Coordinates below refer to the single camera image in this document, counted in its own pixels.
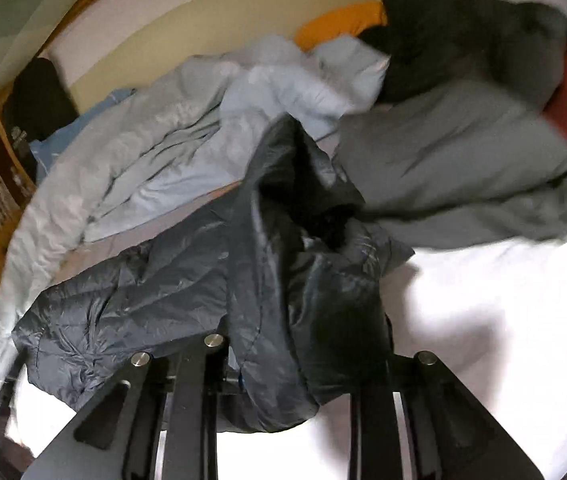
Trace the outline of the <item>dark quilted down jacket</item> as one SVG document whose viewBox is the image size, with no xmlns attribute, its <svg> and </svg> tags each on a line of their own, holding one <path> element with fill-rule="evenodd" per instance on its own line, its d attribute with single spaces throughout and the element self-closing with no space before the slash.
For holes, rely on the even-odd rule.
<svg viewBox="0 0 567 480">
<path fill-rule="evenodd" d="M 349 391 L 390 342 L 380 282 L 412 253 L 366 221 L 357 188 L 285 115 L 237 188 L 48 288 L 12 338 L 29 381 L 81 408 L 134 352 L 222 333 L 240 392 L 221 426 L 281 431 Z"/>
</svg>

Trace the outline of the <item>light blue duvet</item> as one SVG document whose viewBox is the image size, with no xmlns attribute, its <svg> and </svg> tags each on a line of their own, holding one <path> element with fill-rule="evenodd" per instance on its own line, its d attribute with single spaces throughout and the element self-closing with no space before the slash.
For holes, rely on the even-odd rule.
<svg viewBox="0 0 567 480">
<path fill-rule="evenodd" d="M 316 140 L 376 101 L 389 57 L 341 36 L 303 51 L 270 36 L 195 55 L 90 120 L 39 185 L 0 281 L 0 382 L 10 336 L 77 246 L 122 233 L 240 180 L 281 115 Z"/>
</svg>

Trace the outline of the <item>grey folded garment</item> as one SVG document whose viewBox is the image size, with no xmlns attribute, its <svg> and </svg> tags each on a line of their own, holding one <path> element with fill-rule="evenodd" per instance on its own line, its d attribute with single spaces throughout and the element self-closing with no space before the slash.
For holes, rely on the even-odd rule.
<svg viewBox="0 0 567 480">
<path fill-rule="evenodd" d="M 567 139 L 480 81 L 344 117 L 334 162 L 366 219 L 413 246 L 458 249 L 567 236 Z"/>
</svg>

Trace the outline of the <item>orange pillow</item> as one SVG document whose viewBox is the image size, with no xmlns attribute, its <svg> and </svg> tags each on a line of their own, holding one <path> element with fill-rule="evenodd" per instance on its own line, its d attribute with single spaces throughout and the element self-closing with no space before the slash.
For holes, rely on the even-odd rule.
<svg viewBox="0 0 567 480">
<path fill-rule="evenodd" d="M 295 33 L 293 42 L 302 51 L 308 51 L 340 36 L 356 37 L 369 27 L 386 24 L 387 16 L 380 1 L 355 3 L 331 10 L 304 24 Z"/>
</svg>

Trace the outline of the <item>black fleece coat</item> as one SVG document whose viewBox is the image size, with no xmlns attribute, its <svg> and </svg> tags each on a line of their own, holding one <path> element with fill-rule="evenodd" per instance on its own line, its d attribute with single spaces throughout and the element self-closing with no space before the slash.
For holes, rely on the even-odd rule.
<svg viewBox="0 0 567 480">
<path fill-rule="evenodd" d="M 387 21 L 359 34 L 389 56 L 377 101 L 397 104 L 454 79 L 499 84 L 541 110 L 567 54 L 567 16 L 508 0 L 381 0 Z"/>
</svg>

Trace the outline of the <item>blue pillow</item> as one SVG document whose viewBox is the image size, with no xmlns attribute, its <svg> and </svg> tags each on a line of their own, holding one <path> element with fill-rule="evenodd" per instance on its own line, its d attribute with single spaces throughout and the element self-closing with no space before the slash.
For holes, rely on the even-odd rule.
<svg viewBox="0 0 567 480">
<path fill-rule="evenodd" d="M 52 166 L 58 157 L 75 140 L 76 136 L 86 128 L 93 118 L 105 112 L 116 104 L 126 100 L 136 92 L 133 88 L 117 89 L 112 91 L 103 101 L 94 104 L 84 114 L 78 116 L 74 122 L 59 128 L 44 141 L 32 141 L 29 143 L 30 151 L 37 163 L 36 184 L 48 176 Z"/>
</svg>

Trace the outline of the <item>black hanging garment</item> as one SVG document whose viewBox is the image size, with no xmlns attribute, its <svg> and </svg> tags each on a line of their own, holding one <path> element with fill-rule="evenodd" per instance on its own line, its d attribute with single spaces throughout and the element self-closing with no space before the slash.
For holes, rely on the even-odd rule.
<svg viewBox="0 0 567 480">
<path fill-rule="evenodd" d="M 47 140 L 77 117 L 56 66 L 48 58 L 34 58 L 15 78 L 2 118 L 13 151 L 33 181 L 37 162 L 29 144 Z"/>
</svg>

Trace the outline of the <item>wooden bed frame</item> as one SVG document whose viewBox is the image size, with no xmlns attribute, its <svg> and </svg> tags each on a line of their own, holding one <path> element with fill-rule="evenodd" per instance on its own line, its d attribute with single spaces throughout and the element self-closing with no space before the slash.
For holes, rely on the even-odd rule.
<svg viewBox="0 0 567 480">
<path fill-rule="evenodd" d="M 6 134 L 3 107 L 15 78 L 48 58 L 76 110 L 113 89 L 142 86 L 197 53 L 219 53 L 372 0 L 0 0 L 0 177 L 18 209 L 0 228 L 6 248 L 36 186 Z"/>
</svg>

